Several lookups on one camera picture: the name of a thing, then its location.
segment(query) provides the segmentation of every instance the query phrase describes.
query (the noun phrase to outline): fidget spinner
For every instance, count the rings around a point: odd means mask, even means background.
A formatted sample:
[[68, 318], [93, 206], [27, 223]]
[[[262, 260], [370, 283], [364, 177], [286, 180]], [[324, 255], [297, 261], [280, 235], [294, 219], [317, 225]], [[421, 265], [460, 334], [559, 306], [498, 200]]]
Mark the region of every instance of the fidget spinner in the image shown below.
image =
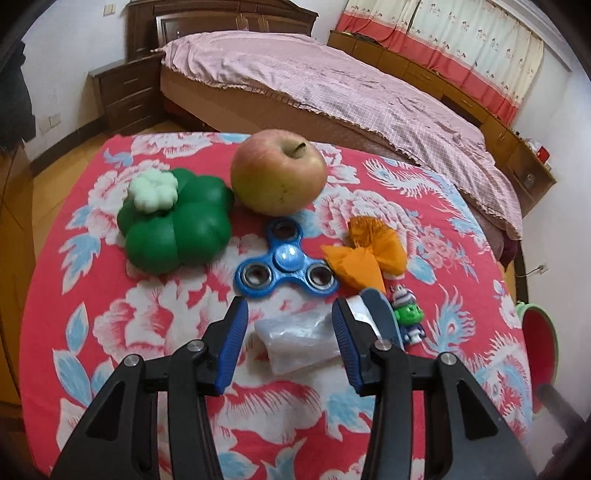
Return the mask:
[[242, 262], [234, 277], [236, 288], [248, 297], [264, 297], [283, 282], [297, 283], [314, 295], [333, 294], [339, 283], [324, 260], [301, 249], [303, 231], [291, 218], [280, 218], [265, 229], [269, 252]]

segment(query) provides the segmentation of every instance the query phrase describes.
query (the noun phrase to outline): wall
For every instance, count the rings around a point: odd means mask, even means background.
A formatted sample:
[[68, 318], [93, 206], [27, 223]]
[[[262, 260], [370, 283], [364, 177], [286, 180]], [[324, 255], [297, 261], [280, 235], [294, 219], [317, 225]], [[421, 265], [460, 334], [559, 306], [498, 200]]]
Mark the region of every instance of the wall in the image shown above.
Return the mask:
[[[530, 300], [542, 305], [558, 333], [556, 388], [586, 418], [591, 412], [591, 82], [579, 66], [541, 139], [558, 183], [524, 219], [523, 249], [531, 270]], [[547, 413], [534, 421], [531, 454], [541, 468], [564, 433]]]
[[[103, 17], [106, 3], [115, 15]], [[125, 57], [126, 0], [57, 0], [26, 33], [22, 67], [40, 118], [61, 114], [61, 124], [26, 146], [31, 160], [82, 125], [98, 118], [88, 72]]]
[[336, 27], [348, 0], [293, 0], [293, 2], [299, 7], [318, 13], [318, 18], [312, 29], [312, 36], [316, 40], [326, 43], [330, 30]]
[[522, 138], [545, 138], [548, 120], [562, 102], [571, 72], [548, 47], [530, 90], [521, 105], [512, 129]]

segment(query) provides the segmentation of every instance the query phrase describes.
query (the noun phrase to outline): blue gripper pad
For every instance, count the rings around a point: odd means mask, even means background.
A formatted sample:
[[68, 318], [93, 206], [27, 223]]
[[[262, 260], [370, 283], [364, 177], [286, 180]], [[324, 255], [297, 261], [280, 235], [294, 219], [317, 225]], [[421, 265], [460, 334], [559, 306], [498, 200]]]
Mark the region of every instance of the blue gripper pad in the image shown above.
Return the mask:
[[232, 382], [236, 363], [238, 362], [238, 355], [240, 355], [240, 350], [242, 349], [242, 342], [244, 341], [246, 328], [248, 327], [248, 303], [246, 303], [246, 300], [240, 302], [231, 321], [232, 324], [228, 329], [226, 339], [217, 358], [215, 390], [218, 395], [223, 394], [226, 387]]
[[404, 350], [398, 322], [386, 295], [375, 288], [365, 288], [359, 293], [359, 296], [368, 308], [382, 338]]
[[332, 306], [332, 322], [333, 328], [335, 329], [336, 341], [339, 344], [340, 356], [343, 358], [343, 364], [345, 365], [347, 379], [349, 380], [349, 384], [359, 393], [363, 387], [363, 381], [361, 379], [361, 358], [337, 300], [333, 302]]

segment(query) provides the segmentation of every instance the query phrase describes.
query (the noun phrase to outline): screw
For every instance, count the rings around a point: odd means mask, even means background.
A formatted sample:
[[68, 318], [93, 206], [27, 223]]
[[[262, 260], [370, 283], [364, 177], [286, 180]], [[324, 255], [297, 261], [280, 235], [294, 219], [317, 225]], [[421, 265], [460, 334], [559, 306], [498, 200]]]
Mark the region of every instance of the screw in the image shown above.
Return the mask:
[[445, 352], [441, 354], [441, 361], [449, 366], [455, 365], [457, 362], [457, 357], [450, 352]]
[[123, 360], [126, 367], [135, 367], [139, 363], [139, 355], [128, 355]]
[[392, 348], [392, 343], [390, 342], [390, 340], [383, 340], [380, 338], [374, 342], [374, 347], [376, 347], [377, 350], [380, 350], [382, 352], [387, 352]]
[[189, 352], [200, 352], [205, 348], [205, 343], [203, 340], [193, 340], [187, 344], [187, 349]]

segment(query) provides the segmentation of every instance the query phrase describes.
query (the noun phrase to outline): pink bedsheet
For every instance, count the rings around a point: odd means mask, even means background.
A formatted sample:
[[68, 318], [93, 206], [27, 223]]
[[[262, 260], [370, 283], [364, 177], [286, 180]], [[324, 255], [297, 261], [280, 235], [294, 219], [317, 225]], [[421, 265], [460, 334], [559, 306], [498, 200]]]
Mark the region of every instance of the pink bedsheet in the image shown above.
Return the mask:
[[383, 136], [419, 165], [447, 176], [491, 223], [521, 239], [519, 201], [486, 151], [482, 133], [402, 80], [298, 34], [202, 33], [163, 50], [164, 64], [190, 79], [280, 92], [298, 108]]

